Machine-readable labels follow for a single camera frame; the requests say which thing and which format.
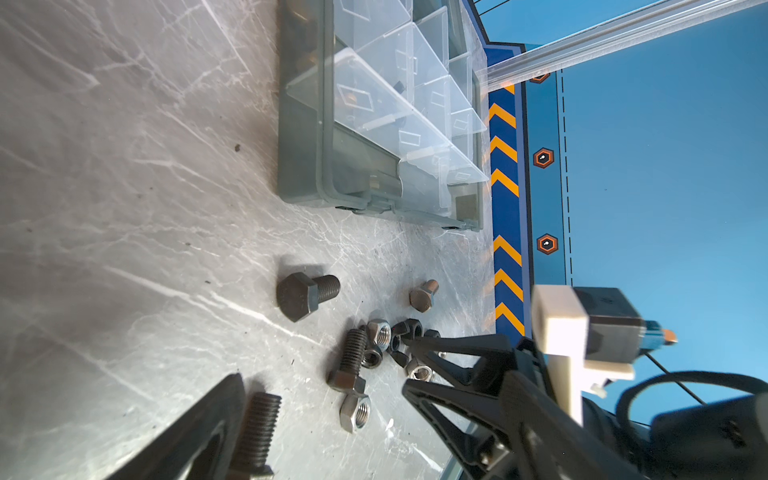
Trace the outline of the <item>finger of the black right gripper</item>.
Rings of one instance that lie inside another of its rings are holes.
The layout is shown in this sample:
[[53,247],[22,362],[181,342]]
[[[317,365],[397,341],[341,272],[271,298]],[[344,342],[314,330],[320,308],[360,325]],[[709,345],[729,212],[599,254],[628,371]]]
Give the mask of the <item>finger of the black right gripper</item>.
[[462,479],[522,477],[498,398],[417,380],[406,381],[402,394],[448,448]]
[[498,387],[513,363],[513,347],[501,334],[405,339],[414,358],[453,387]]

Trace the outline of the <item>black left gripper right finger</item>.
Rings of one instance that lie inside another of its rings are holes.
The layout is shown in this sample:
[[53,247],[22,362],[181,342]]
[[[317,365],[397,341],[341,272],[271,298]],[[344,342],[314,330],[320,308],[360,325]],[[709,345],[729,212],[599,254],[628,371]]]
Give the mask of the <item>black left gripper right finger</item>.
[[637,469],[586,432],[517,371],[499,400],[504,430],[523,479],[641,479]]

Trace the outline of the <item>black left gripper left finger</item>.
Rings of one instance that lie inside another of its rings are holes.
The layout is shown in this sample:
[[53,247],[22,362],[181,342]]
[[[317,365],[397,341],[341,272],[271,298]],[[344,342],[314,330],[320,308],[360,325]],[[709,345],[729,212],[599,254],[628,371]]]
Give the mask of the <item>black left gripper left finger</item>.
[[112,479],[223,479],[245,411],[240,374],[215,385]]

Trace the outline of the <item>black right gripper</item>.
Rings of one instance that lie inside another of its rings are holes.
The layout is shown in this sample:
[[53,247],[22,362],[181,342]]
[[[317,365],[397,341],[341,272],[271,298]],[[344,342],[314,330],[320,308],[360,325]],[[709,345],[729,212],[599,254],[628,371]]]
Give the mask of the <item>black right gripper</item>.
[[[534,344],[513,348],[503,373],[517,371],[531,381]],[[634,400],[652,386],[701,383],[740,391],[738,398],[657,415],[649,425],[629,418]],[[604,447],[637,469],[641,479],[764,479],[767,476],[767,384],[745,375],[703,371],[666,372],[626,390],[613,412],[583,400],[580,425]]]

